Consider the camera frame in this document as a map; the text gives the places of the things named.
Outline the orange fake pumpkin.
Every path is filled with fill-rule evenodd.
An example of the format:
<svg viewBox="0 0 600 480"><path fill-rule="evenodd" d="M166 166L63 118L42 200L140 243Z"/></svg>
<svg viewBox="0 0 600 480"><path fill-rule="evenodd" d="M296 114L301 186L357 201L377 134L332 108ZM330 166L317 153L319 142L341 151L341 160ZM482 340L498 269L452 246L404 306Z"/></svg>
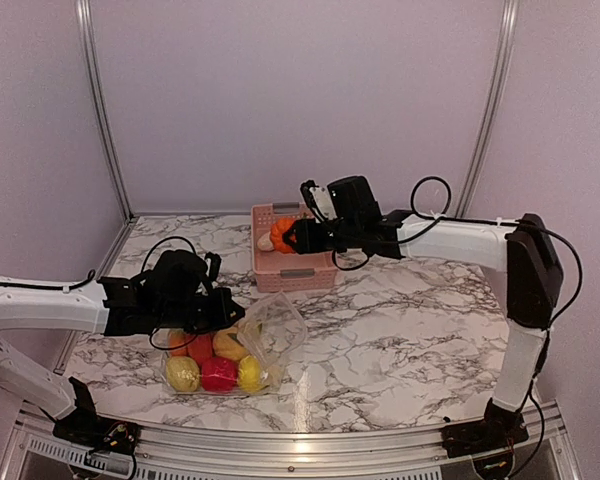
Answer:
<svg viewBox="0 0 600 480"><path fill-rule="evenodd" d="M279 218L270 229L269 239L275 251L283 254L295 254L294 248L285 241L285 235L292 229L295 219Z"/></svg>

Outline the clear zip top bag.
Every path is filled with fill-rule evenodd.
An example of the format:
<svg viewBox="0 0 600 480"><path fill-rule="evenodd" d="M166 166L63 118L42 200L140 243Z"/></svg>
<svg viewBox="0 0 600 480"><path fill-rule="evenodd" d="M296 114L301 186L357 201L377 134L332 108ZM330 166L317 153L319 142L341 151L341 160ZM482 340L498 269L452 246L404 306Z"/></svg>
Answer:
<svg viewBox="0 0 600 480"><path fill-rule="evenodd" d="M280 292L264 297L246 310L246 316L234 326L202 335L194 335L183 329L169 328L158 332L156 349L160 354L156 370L160 374L163 389L176 396L237 395L253 396L274 393L279 390L292 356L298 353L307 338L304 319L288 297ZM255 393L242 391L237 383L226 393L212 393L199 385L195 392L177 392L167 382L165 366L172 356L192 358L200 369L211 357L224 357L237 364L248 355L254 356L262 369L264 388Z"/></svg>

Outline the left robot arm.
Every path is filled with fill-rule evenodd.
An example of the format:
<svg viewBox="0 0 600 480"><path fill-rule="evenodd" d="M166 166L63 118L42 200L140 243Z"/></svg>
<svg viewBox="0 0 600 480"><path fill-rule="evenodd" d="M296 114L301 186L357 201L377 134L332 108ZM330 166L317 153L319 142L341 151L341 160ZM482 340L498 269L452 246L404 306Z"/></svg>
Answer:
<svg viewBox="0 0 600 480"><path fill-rule="evenodd" d="M185 250L163 252L157 263L131 278L89 276L75 284L33 284L0 276L0 332L71 330L108 337L181 329L191 335L233 326L245 310L228 287L216 285L221 259ZM80 382L52 373L0 341L0 387L38 406L52 420L65 418L86 445L105 438Z"/></svg>

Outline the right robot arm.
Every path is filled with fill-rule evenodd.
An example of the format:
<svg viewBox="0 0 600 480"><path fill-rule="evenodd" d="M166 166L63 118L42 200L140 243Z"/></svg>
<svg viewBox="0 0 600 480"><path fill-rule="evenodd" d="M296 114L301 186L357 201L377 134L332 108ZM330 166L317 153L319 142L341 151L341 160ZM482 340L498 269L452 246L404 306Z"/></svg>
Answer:
<svg viewBox="0 0 600 480"><path fill-rule="evenodd" d="M495 448L514 431L545 355L564 273L542 219L452 219L414 207L382 213L367 179L350 176L301 186L311 215L283 228L281 242L297 254L359 249L367 257L434 258L491 269L506 276L508 343L500 377L475 438Z"/></svg>

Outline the red fake pepper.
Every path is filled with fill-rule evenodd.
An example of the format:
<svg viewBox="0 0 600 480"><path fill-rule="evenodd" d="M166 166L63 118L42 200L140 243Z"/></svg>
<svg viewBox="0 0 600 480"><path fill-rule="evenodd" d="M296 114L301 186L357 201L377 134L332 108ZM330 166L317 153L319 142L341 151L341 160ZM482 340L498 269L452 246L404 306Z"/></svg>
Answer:
<svg viewBox="0 0 600 480"><path fill-rule="evenodd" d="M237 383L237 364L224 357L211 357L201 367L201 386L212 393L226 393Z"/></svg>

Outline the pale yellow fake fruit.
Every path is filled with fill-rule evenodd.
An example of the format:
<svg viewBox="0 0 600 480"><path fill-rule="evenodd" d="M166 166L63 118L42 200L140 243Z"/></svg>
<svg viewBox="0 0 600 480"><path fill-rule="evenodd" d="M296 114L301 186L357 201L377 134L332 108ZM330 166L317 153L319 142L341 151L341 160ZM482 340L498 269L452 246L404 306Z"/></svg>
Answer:
<svg viewBox="0 0 600 480"><path fill-rule="evenodd" d="M167 382L177 392L195 392L200 385L200 369L197 363L187 356L172 356L166 361Z"/></svg>

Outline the yellow fake lemon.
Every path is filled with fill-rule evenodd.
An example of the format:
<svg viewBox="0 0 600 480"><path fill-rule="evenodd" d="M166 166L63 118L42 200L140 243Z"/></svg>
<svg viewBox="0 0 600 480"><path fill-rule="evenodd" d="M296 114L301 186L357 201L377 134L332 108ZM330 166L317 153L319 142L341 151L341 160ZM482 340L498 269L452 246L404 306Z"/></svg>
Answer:
<svg viewBox="0 0 600 480"><path fill-rule="evenodd" d="M264 388L262 369L259 361L252 355L242 358L238 364L238 387L247 393L255 393Z"/></svg>

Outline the pink perforated plastic basket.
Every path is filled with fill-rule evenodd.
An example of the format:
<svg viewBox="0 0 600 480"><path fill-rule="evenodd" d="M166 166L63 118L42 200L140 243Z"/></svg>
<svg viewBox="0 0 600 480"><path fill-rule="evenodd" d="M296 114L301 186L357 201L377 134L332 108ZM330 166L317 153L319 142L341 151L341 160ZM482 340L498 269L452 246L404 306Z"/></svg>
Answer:
<svg viewBox="0 0 600 480"><path fill-rule="evenodd" d="M311 212L302 203L270 203L252 207L252 271L259 292L319 290L334 286L337 269L329 253L284 254L277 251L265 252L257 246L258 240L270 233L277 220L311 217Z"/></svg>

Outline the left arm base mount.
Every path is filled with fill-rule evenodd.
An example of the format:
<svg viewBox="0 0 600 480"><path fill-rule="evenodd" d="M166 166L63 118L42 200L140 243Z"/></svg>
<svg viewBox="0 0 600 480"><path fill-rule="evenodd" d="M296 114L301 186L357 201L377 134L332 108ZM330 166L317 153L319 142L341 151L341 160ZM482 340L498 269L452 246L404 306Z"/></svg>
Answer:
<svg viewBox="0 0 600 480"><path fill-rule="evenodd" d="M68 379L75 394L74 409L54 420L53 434L60 439L90 448L92 453L111 451L122 455L135 453L140 427L97 413L88 387L74 377Z"/></svg>

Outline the front aluminium rail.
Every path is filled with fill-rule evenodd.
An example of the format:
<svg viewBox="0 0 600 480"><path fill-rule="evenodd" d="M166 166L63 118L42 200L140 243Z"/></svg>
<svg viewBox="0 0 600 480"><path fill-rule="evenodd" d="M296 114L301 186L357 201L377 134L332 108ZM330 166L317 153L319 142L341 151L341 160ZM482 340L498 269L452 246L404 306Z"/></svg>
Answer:
<svg viewBox="0 0 600 480"><path fill-rule="evenodd" d="M449 454L457 423L346 432L222 431L142 422L135 455L91 453L53 436L24 404L0 466L1 479L579 479L558 405L524 412L526 441L483 453Z"/></svg>

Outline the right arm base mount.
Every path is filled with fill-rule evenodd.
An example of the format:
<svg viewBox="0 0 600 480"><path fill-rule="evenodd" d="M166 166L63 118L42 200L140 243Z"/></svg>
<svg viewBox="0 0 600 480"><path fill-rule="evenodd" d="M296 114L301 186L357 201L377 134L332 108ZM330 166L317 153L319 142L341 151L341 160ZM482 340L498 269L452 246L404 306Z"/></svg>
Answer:
<svg viewBox="0 0 600 480"><path fill-rule="evenodd" d="M449 423L441 429L441 435L442 446L449 458L511 448L529 439L529 433L521 420L509 430L498 422L487 422L484 419Z"/></svg>

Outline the left aluminium frame post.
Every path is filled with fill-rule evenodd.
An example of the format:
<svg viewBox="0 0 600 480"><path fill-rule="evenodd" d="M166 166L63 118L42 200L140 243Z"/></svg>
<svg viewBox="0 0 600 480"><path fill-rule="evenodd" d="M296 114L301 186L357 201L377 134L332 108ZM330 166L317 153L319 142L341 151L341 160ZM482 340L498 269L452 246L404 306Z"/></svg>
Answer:
<svg viewBox="0 0 600 480"><path fill-rule="evenodd" d="M124 185L115 141L107 112L106 99L98 64L97 46L92 18L91 2L77 0L75 2L78 27L84 52L88 82L94 106L96 123L104 150L105 161L111 177L114 195L121 214L126 222L134 218L126 186Z"/></svg>

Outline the aluminium frame post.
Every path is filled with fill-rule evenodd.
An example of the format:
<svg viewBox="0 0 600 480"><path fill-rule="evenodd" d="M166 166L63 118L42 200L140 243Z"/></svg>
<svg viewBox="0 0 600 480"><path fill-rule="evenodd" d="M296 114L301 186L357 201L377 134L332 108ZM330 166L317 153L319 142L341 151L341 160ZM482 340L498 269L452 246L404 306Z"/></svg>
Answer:
<svg viewBox="0 0 600 480"><path fill-rule="evenodd" d="M97 46L92 18L91 2L77 0L75 2L78 27L84 52L88 82L94 106L96 123L104 150L105 161L111 177L114 195L121 214L126 222L134 218L126 186L124 185L115 141L107 112L106 99L98 64Z"/></svg>
<svg viewBox="0 0 600 480"><path fill-rule="evenodd" d="M510 69L519 6L520 2L518 0L506 0L503 2L499 35L486 103L469 169L456 205L455 215L458 217L466 217L469 213L472 200L477 191L481 172L486 164L493 127L497 118L499 105L504 95Z"/></svg>

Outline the right aluminium frame post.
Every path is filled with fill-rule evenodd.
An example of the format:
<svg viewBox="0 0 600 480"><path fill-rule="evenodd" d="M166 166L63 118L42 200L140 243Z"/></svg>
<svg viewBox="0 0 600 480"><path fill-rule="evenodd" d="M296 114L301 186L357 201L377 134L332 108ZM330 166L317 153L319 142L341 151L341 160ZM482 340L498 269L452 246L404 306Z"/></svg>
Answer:
<svg viewBox="0 0 600 480"><path fill-rule="evenodd" d="M504 95L510 69L519 6L520 2L518 0L506 0L503 2L499 35L486 103L469 169L456 205L455 215L458 217L466 217L469 213L472 200L477 191L481 172L486 164L493 127L497 118L499 105Z"/></svg>

